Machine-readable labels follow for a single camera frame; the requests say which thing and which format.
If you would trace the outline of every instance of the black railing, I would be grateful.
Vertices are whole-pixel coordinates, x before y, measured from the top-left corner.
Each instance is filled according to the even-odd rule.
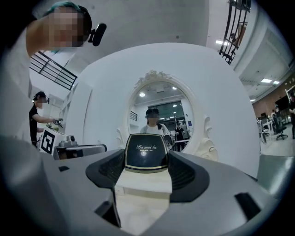
[[[42,52],[37,52],[31,57],[30,68],[68,90],[71,90],[77,79],[76,75]]]
[[[137,121],[137,114],[136,113],[134,113],[134,112],[131,111],[129,117],[130,117],[131,120]]]
[[[244,35],[244,32],[245,32],[245,26],[247,26],[247,22],[245,21],[246,21],[247,13],[250,12],[250,9],[251,9],[251,0],[230,0],[229,4],[230,4],[229,16],[227,19],[224,40],[223,40],[223,44],[221,45],[219,55],[222,55],[222,58],[225,58],[225,61],[230,65],[236,55],[235,51],[239,48],[239,45],[241,44],[242,36]],[[232,19],[231,15],[232,15],[233,9],[235,9],[235,13]],[[242,12],[244,12],[243,21],[241,21]],[[233,32],[235,23],[236,23],[236,30],[235,32]]]

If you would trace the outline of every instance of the headset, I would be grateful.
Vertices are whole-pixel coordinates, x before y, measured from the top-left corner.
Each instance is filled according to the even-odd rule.
[[[90,38],[89,38],[88,42],[92,43],[93,46],[97,47],[98,45],[100,45],[100,41],[106,31],[106,24],[100,23],[100,24],[98,24],[96,29],[91,30],[91,28],[92,28],[91,16],[89,15],[89,13],[85,7],[80,6],[80,5],[78,5],[78,7],[80,8],[81,12],[83,13],[85,19],[87,19],[90,24],[90,27],[88,29],[89,34],[90,34]]]

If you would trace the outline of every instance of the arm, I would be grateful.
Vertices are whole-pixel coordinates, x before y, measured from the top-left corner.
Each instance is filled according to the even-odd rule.
[[[170,131],[167,129],[167,127],[165,125],[162,125],[162,126],[164,126],[164,131],[165,131],[164,135],[165,134],[170,134]]]
[[[39,116],[38,114],[33,115],[32,118],[38,123],[42,123],[42,124],[53,122],[55,120],[54,118],[46,118],[46,117]]]
[[[43,128],[37,128],[37,133],[43,133],[44,129]]]

